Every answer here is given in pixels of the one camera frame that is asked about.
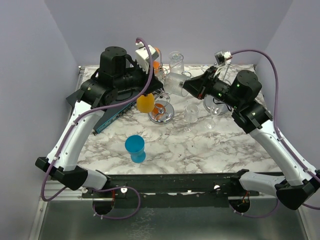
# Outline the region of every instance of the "marble surface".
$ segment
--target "marble surface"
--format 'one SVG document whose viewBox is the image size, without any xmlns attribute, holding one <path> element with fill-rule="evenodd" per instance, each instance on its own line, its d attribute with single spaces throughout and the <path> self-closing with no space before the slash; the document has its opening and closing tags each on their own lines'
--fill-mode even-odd
<svg viewBox="0 0 320 240">
<path fill-rule="evenodd" d="M 254 71 L 252 65 L 234 65 L 238 70 Z M 192 76 L 201 75 L 208 66 L 186 66 Z M 86 67 L 86 81 L 97 66 Z M 229 69 L 226 79 L 232 82 L 237 75 Z M 257 100 L 264 104 L 260 93 Z M 208 130 L 204 120 L 210 114 L 203 102 L 188 94 L 186 97 L 171 95 L 175 110 L 172 122 L 165 125 L 152 123 L 148 115 L 132 109 L 102 133 L 91 134 L 79 156 L 78 164 L 84 168 L 108 174 L 191 174 L 232 173 L 241 169 L 254 172 L 272 172 L 280 169 L 268 153 L 252 137 L 245 134 L 228 112 L 215 117 L 216 127 Z M 184 109 L 197 104 L 199 118 L 191 132 L 185 132 Z M 145 141 L 146 159 L 143 163 L 132 162 L 125 149 L 125 141 L 131 135 L 140 135 Z"/>
</svg>

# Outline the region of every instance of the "drinking glass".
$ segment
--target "drinking glass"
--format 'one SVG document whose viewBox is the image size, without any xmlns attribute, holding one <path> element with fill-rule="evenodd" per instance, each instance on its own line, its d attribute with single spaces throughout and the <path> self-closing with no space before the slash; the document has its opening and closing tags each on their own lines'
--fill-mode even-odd
<svg viewBox="0 0 320 240">
<path fill-rule="evenodd" d="M 173 51 L 169 54 L 169 58 L 170 73 L 182 74 L 185 71 L 184 56 L 178 51 Z"/>
<path fill-rule="evenodd" d="M 210 109 L 211 116 L 209 119 L 204 121 L 204 127 L 206 129 L 214 129 L 216 126 L 214 118 L 221 113 L 223 104 L 215 104 L 214 101 L 212 101 L 209 105 L 207 104 L 207 108 Z"/>
<path fill-rule="evenodd" d="M 199 108 L 195 104 L 189 104 L 185 107 L 184 110 L 184 120 L 187 121 L 187 126 L 185 127 L 185 132 L 191 132 L 191 124 L 195 123 L 198 120 Z"/>
<path fill-rule="evenodd" d="M 165 77 L 163 88 L 166 93 L 185 97 L 188 95 L 188 92 L 183 88 L 183 86 L 185 81 L 189 79 L 189 76 L 170 72 Z"/>
</svg>

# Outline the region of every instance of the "purple cable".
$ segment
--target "purple cable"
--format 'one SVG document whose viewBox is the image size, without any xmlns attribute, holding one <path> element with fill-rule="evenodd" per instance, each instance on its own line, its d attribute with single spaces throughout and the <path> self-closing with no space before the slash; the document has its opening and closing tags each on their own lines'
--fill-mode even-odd
<svg viewBox="0 0 320 240">
<path fill-rule="evenodd" d="M 148 80 L 144 86 L 144 88 L 141 90 L 141 92 L 139 92 L 139 94 L 133 98 L 130 98 L 129 100 L 127 101 L 124 101 L 124 102 L 121 102 L 121 103 L 117 103 L 117 104 L 113 104 L 113 105 L 108 105 L 108 106 L 101 106 L 101 107 L 97 107 L 97 108 L 93 108 L 93 109 L 90 109 L 84 113 L 82 113 L 81 115 L 79 115 L 73 122 L 76 124 L 78 123 L 83 117 L 85 117 L 86 115 L 88 114 L 91 114 L 91 113 L 94 113 L 96 111 L 100 111 L 100 110 L 107 110 L 107 109 L 111 109 L 111 108 L 117 108 L 117 107 L 120 107 L 120 106 L 123 106 L 123 105 L 127 105 L 133 101 L 135 101 L 137 98 L 139 98 L 142 94 L 145 93 L 145 91 L 147 90 L 147 88 L 149 87 L 150 85 L 150 82 L 151 82 L 151 79 L 152 79 L 152 75 L 153 75 L 153 72 L 154 72 L 154 66 L 153 66 L 153 59 L 152 59 L 152 54 L 150 52 L 150 49 L 148 46 L 148 44 L 145 42 L 145 40 L 143 40 L 141 37 L 137 37 L 136 38 L 136 42 L 142 42 L 143 45 L 146 47 L 146 51 L 148 53 L 148 56 L 149 56 L 149 65 L 150 65 L 150 69 L 149 69 L 149 76 L 148 76 Z M 49 202 L 51 201 L 52 199 L 54 199 L 56 196 L 58 196 L 63 190 L 65 190 L 67 187 L 63 187 L 62 189 L 60 189 L 55 195 L 53 195 L 52 197 L 50 198 L 46 198 L 45 197 L 45 187 L 46 187 L 46 182 L 47 182 L 47 179 L 49 177 L 49 173 L 51 171 L 51 169 L 53 168 L 54 164 L 56 163 L 57 159 L 59 159 L 59 154 L 61 153 L 61 150 L 62 148 L 64 147 L 70 133 L 72 132 L 72 130 L 74 129 L 75 125 L 71 125 L 70 128 L 68 129 L 68 131 L 66 132 L 64 138 L 62 139 L 61 141 L 61 144 L 60 146 L 58 147 L 57 151 L 56 151 L 56 154 L 54 155 L 54 157 L 56 159 L 54 159 L 50 166 L 48 167 L 48 170 L 45 172 L 45 176 L 44 176 L 44 179 L 43 179 L 43 182 L 42 182 L 42 185 L 41 185 L 41 198 L 44 202 Z"/>
<path fill-rule="evenodd" d="M 239 51 L 234 51 L 231 52 L 231 55 L 235 55 L 235 54 L 239 54 L 239 53 L 244 53 L 244 52 L 255 52 L 255 53 L 259 53 L 262 54 L 263 56 L 265 56 L 268 61 L 271 64 L 271 67 L 273 69 L 274 72 L 274 78 L 275 78 L 275 97 L 274 97 L 274 113 L 273 113 L 273 126 L 276 132 L 276 135 L 278 137 L 278 139 L 282 142 L 282 144 L 284 145 L 285 149 L 293 156 L 293 158 L 297 161 L 297 163 L 306 171 L 308 172 L 315 180 L 317 180 L 318 183 L 320 183 L 320 178 L 317 177 L 313 172 L 309 171 L 307 166 L 304 165 L 304 163 L 299 159 L 299 157 L 294 153 L 294 151 L 292 151 L 292 149 L 288 146 L 288 144 L 285 142 L 285 140 L 282 138 L 279 128 L 278 128 L 278 94 L 279 94 L 279 79 L 278 79 L 278 72 L 275 66 L 274 61 L 272 61 L 271 57 L 266 54 L 263 51 L 260 50 L 256 50 L 256 49 L 244 49 L 244 50 L 239 50 Z M 303 206 L 307 207 L 307 208 L 311 208 L 311 209 L 315 209 L 315 210 L 320 210 L 320 207 L 315 207 L 315 206 L 310 206 L 308 204 L 303 203 Z"/>
<path fill-rule="evenodd" d="M 263 218 L 270 217 L 272 214 L 274 214 L 278 210 L 278 208 L 280 206 L 280 201 L 278 199 L 276 200 L 276 206 L 274 207 L 274 209 L 271 212 L 269 212 L 265 215 L 257 215 L 257 216 L 256 215 L 248 215 L 248 214 L 238 212 L 231 205 L 229 205 L 229 206 L 235 214 L 241 215 L 242 217 L 247 217 L 247 218 L 251 218 L 251 219 L 263 219 Z"/>
<path fill-rule="evenodd" d="M 113 188 L 110 188 L 110 189 L 105 189 L 105 190 L 96 190 L 96 189 L 92 189 L 93 191 L 95 192 L 98 192 L 98 193 L 105 193 L 105 192 L 110 192 L 112 190 L 118 190 L 118 189 L 122 189 L 122 188 L 126 188 L 126 189 L 131 189 L 132 191 L 134 191 L 134 193 L 137 195 L 138 197 L 138 206 L 136 207 L 136 209 L 134 210 L 133 213 L 127 215 L 127 216 L 120 216 L 120 217 L 117 217 L 117 216 L 106 216 L 106 215 L 99 215 L 97 214 L 96 212 L 96 206 L 93 205 L 93 211 L 94 211 L 94 215 L 93 216 L 99 216 L 99 217 L 102 217 L 104 219 L 112 219 L 112 220 L 123 220 L 123 219 L 128 219 L 130 217 L 132 217 L 133 215 L 135 215 L 139 209 L 140 209 L 140 205 L 141 205 L 141 198 L 140 198 L 140 195 L 139 195 L 139 192 L 137 190 L 135 190 L 133 187 L 130 187 L 130 186 L 118 186 L 118 187 L 113 187 Z"/>
</svg>

